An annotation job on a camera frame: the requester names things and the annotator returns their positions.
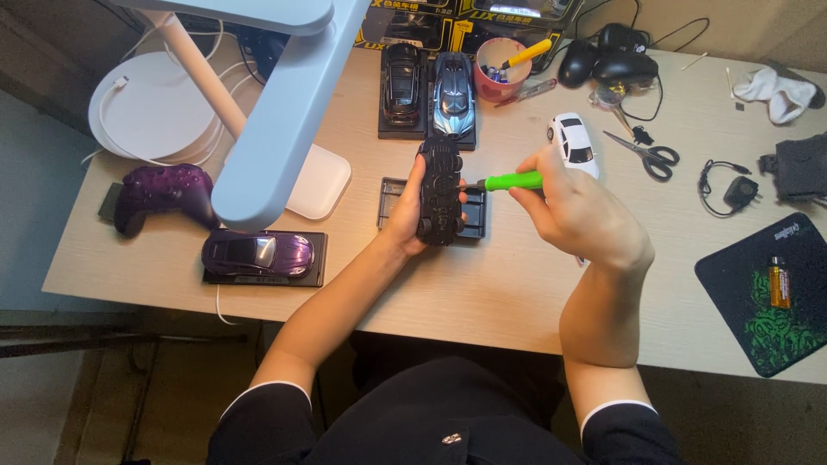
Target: desk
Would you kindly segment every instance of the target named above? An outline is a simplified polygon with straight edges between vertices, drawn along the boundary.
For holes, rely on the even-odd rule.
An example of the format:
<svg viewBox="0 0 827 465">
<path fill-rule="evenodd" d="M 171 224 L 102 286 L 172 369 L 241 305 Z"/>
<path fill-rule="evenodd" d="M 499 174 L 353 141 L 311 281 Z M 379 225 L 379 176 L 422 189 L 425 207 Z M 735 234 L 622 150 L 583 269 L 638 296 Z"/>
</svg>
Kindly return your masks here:
<svg viewBox="0 0 827 465">
<path fill-rule="evenodd" d="M 657 50 L 650 54 L 660 64 L 666 95 L 657 119 L 644 124 L 656 144 L 681 154 L 669 183 L 652 180 L 638 156 L 602 134 L 608 130 L 626 136 L 611 112 L 590 107 L 588 85 L 577 90 L 558 87 L 504 108 L 480 102 L 479 146 L 463 154 L 462 174 L 477 180 L 513 171 L 525 156 L 548 144 L 550 118 L 579 113 L 597 153 L 601 181 L 646 227 L 657 250 L 643 289 L 640 363 L 756 376 L 696 279 L 693 266 L 703 256 L 796 210 L 774 204 L 772 179 L 754 175 L 764 201 L 734 218 L 713 218 L 698 199 L 698 176 L 710 158 L 757 171 L 758 157 L 773 153 L 777 142 L 827 130 L 827 110 L 808 111 L 789 127 L 774 127 L 764 103 L 747 103 L 746 110 L 739 112 L 729 99 L 724 68 L 728 66 L 735 79 L 757 65 L 708 57 L 680 71 L 695 57 Z M 546 75 L 556 74 L 561 58 L 562 54 Z M 223 65 L 216 65 L 220 70 L 236 61 L 222 60 Z M 376 51 L 351 51 L 316 136 L 316 144 L 346 158 L 353 169 L 350 187 L 333 215 L 313 223 L 285 212 L 271 227 L 329 234 L 326 282 L 376 235 L 380 180 L 407 177 L 419 144 L 376 138 L 379 62 Z M 827 86 L 827 75 L 803 75 Z M 249 107 L 255 98 L 251 89 L 241 92 L 242 107 Z M 632 114 L 650 116 L 656 104 L 657 90 L 627 98 L 624 106 Z M 222 143 L 229 147 L 231 141 L 225 137 Z M 221 158 L 205 165 L 214 179 Z M 138 165 L 108 154 L 94 158 L 43 290 L 215 312 L 216 288 L 201 284 L 199 253 L 207 231 L 183 215 L 158 214 L 146 220 L 137 238 L 124 241 L 110 224 L 98 219 L 108 186 Z M 724 208 L 720 199 L 735 176 L 724 168 L 711 171 L 714 206 Z M 487 238 L 477 246 L 433 249 L 413 259 L 376 303 L 362 329 L 560 353 L 558 320 L 582 269 L 573 257 L 538 237 L 528 215 L 507 193 L 495 192 L 489 199 Z M 827 209 L 813 206 L 805 212 L 827 234 Z M 227 315 L 284 321 L 315 291 L 223 286 L 221 308 Z M 827 383 L 825 365 L 827 349 L 822 349 L 777 378 Z"/>
</svg>

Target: hand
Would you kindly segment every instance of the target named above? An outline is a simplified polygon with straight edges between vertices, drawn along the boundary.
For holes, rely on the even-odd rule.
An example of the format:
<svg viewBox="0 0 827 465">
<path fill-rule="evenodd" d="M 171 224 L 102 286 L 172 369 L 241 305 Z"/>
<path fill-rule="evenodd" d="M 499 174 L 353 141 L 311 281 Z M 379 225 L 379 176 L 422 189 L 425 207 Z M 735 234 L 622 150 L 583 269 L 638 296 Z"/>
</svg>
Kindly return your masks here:
<svg viewBox="0 0 827 465">
<path fill-rule="evenodd" d="M 517 168 L 543 176 L 546 200 L 526 189 L 509 193 L 531 216 L 540 237 L 560 250 L 619 269 L 651 265 L 654 248 L 638 220 L 587 173 L 567 169 L 554 146 L 545 146 Z"/>
<path fill-rule="evenodd" d="M 394 246 L 399 247 L 407 256 L 417 255 L 427 247 L 416 238 L 416 228 L 419 225 L 419 188 L 422 186 L 424 176 L 425 159 L 421 155 L 416 155 L 405 190 L 396 201 L 388 223 L 380 232 L 381 237 L 385 237 Z M 465 180 L 460 180 L 460 184 L 465 184 Z M 461 192 L 460 202 L 467 201 L 468 195 Z M 464 213 L 462 219 L 468 219 Z"/>
</svg>

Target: green screwdriver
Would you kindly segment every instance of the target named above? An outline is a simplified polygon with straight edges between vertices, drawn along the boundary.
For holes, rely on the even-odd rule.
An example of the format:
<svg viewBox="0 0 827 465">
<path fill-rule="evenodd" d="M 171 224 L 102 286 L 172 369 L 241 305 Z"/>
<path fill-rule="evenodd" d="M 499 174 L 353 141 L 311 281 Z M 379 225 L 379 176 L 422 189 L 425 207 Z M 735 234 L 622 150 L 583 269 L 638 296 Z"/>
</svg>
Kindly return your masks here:
<svg viewBox="0 0 827 465">
<path fill-rule="evenodd" d="M 512 187 L 541 189 L 543 187 L 543 177 L 537 171 L 529 171 L 528 173 L 511 173 L 510 175 L 489 176 L 483 180 L 477 181 L 476 184 L 457 186 L 458 189 L 465 189 L 466 187 L 476 187 L 479 190 L 508 190 Z"/>
</svg>

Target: person's right hand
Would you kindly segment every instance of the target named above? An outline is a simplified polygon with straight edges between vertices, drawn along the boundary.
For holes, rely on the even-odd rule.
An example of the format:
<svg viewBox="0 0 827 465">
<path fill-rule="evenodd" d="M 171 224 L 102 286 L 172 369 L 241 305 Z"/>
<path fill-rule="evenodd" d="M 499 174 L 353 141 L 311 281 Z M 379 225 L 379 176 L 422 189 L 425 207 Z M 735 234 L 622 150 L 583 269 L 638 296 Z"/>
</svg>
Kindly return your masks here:
<svg viewBox="0 0 827 465">
<path fill-rule="evenodd" d="M 603 185 L 587 173 L 567 169 L 554 145 L 535 152 L 517 168 L 543 176 L 546 200 L 534 192 L 509 193 L 528 212 L 540 237 L 563 252 L 619 269 L 648 267 L 654 259 L 649 235 Z"/>
</svg>

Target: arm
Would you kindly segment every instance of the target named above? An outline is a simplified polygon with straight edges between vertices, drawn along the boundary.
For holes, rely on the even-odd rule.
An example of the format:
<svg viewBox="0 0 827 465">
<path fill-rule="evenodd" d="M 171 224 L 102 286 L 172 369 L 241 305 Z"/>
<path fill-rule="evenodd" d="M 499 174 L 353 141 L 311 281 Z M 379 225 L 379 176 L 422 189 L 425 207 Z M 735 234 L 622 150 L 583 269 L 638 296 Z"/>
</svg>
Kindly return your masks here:
<svg viewBox="0 0 827 465">
<path fill-rule="evenodd" d="M 511 195 L 544 240 L 591 261 L 560 318 L 566 380 L 582 426 L 605 402 L 650 403 L 635 365 L 640 295 L 654 249 L 620 201 L 588 174 L 567 170 L 552 146 L 517 171 L 535 169 L 543 175 L 546 201 L 525 189 L 511 189 Z"/>
<path fill-rule="evenodd" d="M 336 278 L 290 316 L 250 386 L 290 381 L 310 393 L 318 367 L 345 342 L 408 259 L 425 249 L 416 238 L 424 174 L 425 161 L 417 155 L 388 224 Z M 460 194 L 460 201 L 467 201 L 467 195 Z"/>
</svg>

